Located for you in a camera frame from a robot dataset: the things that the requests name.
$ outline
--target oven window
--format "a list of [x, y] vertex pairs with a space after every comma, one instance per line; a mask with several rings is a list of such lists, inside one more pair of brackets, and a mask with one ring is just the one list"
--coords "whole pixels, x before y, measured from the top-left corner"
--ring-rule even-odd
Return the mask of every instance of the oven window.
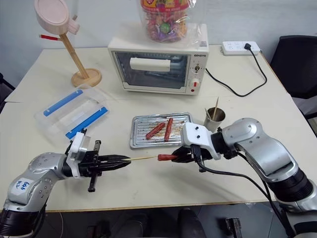
[[[185, 87], [188, 55], [115, 52], [115, 57], [124, 81], [129, 85], [172, 89]], [[169, 72], [135, 70], [130, 66], [131, 58], [170, 60], [170, 70]]]

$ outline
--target white toaster oven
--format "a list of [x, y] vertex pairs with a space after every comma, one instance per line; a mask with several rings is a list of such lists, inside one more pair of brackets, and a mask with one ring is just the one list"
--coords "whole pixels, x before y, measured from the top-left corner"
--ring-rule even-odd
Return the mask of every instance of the white toaster oven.
[[206, 25], [201, 25], [200, 40], [195, 47], [189, 47], [185, 41], [157, 43], [148, 39], [139, 25], [123, 25], [108, 45], [123, 88], [198, 94], [209, 55]]

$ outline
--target metal tray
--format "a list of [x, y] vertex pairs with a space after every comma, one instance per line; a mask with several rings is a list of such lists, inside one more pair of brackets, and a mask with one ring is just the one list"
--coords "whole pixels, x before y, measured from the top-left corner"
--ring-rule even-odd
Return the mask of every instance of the metal tray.
[[[164, 141], [166, 126], [151, 139], [147, 140], [145, 135], [149, 133], [160, 122], [167, 124], [168, 119], [173, 118], [173, 125], [169, 141]], [[186, 122], [193, 122], [192, 116], [189, 113], [173, 113], [165, 115], [148, 115], [137, 116], [132, 120], [131, 129], [131, 148], [143, 148], [152, 146], [176, 146], [181, 145], [180, 129]]]

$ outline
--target sausage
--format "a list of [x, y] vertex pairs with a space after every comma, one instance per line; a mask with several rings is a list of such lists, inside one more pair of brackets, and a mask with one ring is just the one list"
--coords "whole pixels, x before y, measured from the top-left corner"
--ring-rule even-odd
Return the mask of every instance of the sausage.
[[167, 161], [176, 159], [177, 155], [158, 155], [158, 161]]
[[165, 132], [165, 136], [164, 136], [164, 141], [168, 141], [169, 140], [169, 135], [170, 135], [170, 132], [172, 131], [172, 124], [173, 124], [173, 118], [170, 118], [168, 120], [168, 123], [167, 123], [166, 132]]
[[160, 130], [163, 129], [163, 127], [165, 126], [164, 122], [159, 123], [156, 127], [154, 127], [153, 130], [151, 130], [148, 134], [146, 134], [145, 138], [148, 140], [151, 137], [153, 137], [156, 133], [158, 133]]

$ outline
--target candy jar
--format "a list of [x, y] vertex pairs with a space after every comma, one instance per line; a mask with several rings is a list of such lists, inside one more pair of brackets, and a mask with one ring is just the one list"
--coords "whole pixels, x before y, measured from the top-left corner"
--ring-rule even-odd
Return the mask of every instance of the candy jar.
[[142, 24], [155, 41], [171, 43], [186, 36], [188, 0], [140, 0]]

